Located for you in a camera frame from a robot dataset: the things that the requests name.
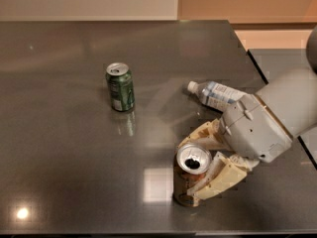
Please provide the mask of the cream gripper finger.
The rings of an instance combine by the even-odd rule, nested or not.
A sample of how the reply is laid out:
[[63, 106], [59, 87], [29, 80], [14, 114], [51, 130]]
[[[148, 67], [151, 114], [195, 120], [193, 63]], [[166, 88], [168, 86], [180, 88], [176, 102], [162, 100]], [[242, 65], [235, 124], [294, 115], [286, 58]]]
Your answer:
[[242, 181], [259, 163], [259, 160], [244, 158], [239, 154], [226, 157], [217, 152], [205, 177], [189, 188], [187, 194], [199, 200], [219, 195]]
[[186, 138], [184, 138], [177, 148], [185, 144], [197, 144], [206, 150], [227, 150], [231, 151], [229, 145], [224, 141], [220, 134], [220, 121], [214, 119], [197, 127]]

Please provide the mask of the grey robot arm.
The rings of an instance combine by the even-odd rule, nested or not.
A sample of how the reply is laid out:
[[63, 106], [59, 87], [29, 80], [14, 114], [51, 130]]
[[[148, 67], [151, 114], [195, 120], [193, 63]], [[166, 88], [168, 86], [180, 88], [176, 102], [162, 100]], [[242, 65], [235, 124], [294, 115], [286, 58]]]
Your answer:
[[242, 181], [259, 163], [270, 163], [293, 140], [317, 125], [316, 34], [306, 43], [309, 65], [291, 69], [254, 94], [207, 81], [187, 90], [222, 112], [177, 147], [173, 197], [188, 207]]

